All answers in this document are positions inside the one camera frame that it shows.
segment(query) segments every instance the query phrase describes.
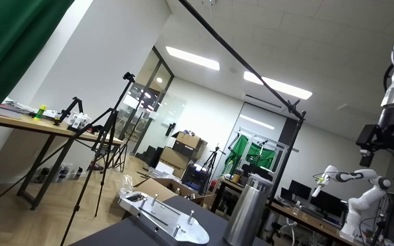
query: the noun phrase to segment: wooden floor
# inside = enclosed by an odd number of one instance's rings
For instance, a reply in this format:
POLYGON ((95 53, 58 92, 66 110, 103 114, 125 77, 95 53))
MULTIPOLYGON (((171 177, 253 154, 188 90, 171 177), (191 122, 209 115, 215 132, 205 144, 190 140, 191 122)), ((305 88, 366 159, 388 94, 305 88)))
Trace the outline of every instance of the wooden floor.
MULTIPOLYGON (((128 156, 124 174, 133 177, 133 184, 144 180, 136 171, 141 171, 143 162, 128 156)), ((100 182, 103 177, 94 171, 76 213, 66 245, 91 235, 121 220, 122 211, 111 208, 112 200, 122 183, 122 173, 112 169, 106 172, 98 216, 94 217, 100 182)), ((55 246, 60 245, 65 229, 77 202, 85 178, 52 183, 35 211, 22 198, 16 196, 19 185, 0 199, 0 246, 55 246)), ((0 185, 0 194, 9 185, 0 185)), ((28 192, 35 196, 41 185, 31 183, 28 192)))

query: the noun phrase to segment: ceiling light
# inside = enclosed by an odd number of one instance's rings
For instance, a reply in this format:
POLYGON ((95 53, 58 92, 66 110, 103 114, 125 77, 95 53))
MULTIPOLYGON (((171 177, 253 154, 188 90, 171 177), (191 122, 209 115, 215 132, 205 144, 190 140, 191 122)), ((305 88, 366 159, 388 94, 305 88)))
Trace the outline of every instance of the ceiling light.
MULTIPOLYGON (((247 71, 244 72, 244 79, 253 83, 262 84, 261 80, 259 80, 258 77, 256 77, 253 73, 247 71)), ((282 82, 272 80, 266 77, 262 77, 262 79, 273 89, 304 100, 307 100, 313 94, 312 92, 306 91, 304 89, 300 89, 289 84, 284 84, 282 82)))
POLYGON ((269 128, 269 129, 272 129, 272 130, 275 129, 274 127, 272 127, 272 126, 270 126, 270 125, 267 125, 266 123, 263 123, 263 122, 261 122, 261 121, 258 121, 258 120, 249 118, 249 117, 247 117, 247 116, 245 116, 245 115, 240 114, 239 117, 241 117, 241 118, 243 118, 243 119, 245 119, 245 120, 251 121, 251 122, 253 122, 253 123, 255 123, 255 124, 264 126, 264 127, 266 127, 266 128, 269 128))
POLYGON ((180 58, 180 59, 184 59, 186 61, 198 64, 198 65, 201 65, 201 66, 204 66, 204 67, 209 67, 209 68, 217 70, 217 71, 220 70, 220 64, 218 62, 214 61, 214 60, 211 60, 211 59, 208 59, 208 58, 204 58, 204 57, 201 57, 201 56, 196 56, 194 54, 191 54, 191 53, 188 53, 188 52, 185 52, 185 51, 182 51, 182 50, 178 50, 178 49, 175 49, 175 48, 171 48, 171 47, 168 47, 168 46, 166 48, 167 48, 168 53, 171 56, 174 56, 174 57, 177 57, 177 58, 180 58))

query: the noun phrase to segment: computer monitor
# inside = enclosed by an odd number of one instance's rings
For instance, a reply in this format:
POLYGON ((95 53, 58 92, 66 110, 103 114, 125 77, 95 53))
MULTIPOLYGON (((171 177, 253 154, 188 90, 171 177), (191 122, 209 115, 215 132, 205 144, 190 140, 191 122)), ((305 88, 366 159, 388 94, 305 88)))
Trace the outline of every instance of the computer monitor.
POLYGON ((293 199, 293 193, 291 193, 289 190, 287 190, 286 188, 281 187, 280 188, 280 197, 284 198, 285 200, 294 202, 293 199))
POLYGON ((301 184, 299 182, 296 182, 294 180, 291 181, 290 188, 288 190, 294 195, 297 195, 298 197, 303 198, 305 200, 308 200, 311 194, 310 187, 301 184))
POLYGON ((341 216, 341 213, 344 210, 344 205, 341 202, 340 198, 328 194, 322 190, 319 192, 319 194, 316 197, 311 198, 310 203, 338 217, 341 216))

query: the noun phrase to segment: black table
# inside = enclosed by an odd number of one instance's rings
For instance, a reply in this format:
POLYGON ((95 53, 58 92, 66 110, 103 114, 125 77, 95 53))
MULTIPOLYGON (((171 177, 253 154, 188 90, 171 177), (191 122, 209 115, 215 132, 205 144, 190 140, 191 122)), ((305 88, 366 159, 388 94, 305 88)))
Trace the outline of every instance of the black table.
MULTIPOLYGON (((223 240, 223 234, 228 221, 203 209, 199 205, 181 197, 173 196, 165 201, 166 204, 180 210, 183 213, 189 213, 194 210, 194 218, 205 228, 209 234, 208 246, 228 246, 223 240)), ((92 234, 72 246, 122 246, 122 245, 150 245, 150 246, 167 246, 154 232, 145 227, 135 217, 127 218, 113 226, 103 229, 92 234)), ((267 246, 268 244, 259 238, 255 238, 254 246, 267 246)))

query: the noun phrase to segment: plastic bag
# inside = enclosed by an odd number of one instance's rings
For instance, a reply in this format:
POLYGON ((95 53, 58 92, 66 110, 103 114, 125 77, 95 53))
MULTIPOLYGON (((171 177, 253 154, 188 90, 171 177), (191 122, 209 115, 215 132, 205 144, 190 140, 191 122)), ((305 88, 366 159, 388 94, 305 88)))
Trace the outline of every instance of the plastic bag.
POLYGON ((125 193, 130 193, 133 191, 133 179, 132 176, 130 175, 123 175, 122 176, 122 186, 121 189, 119 189, 119 194, 125 194, 125 193))

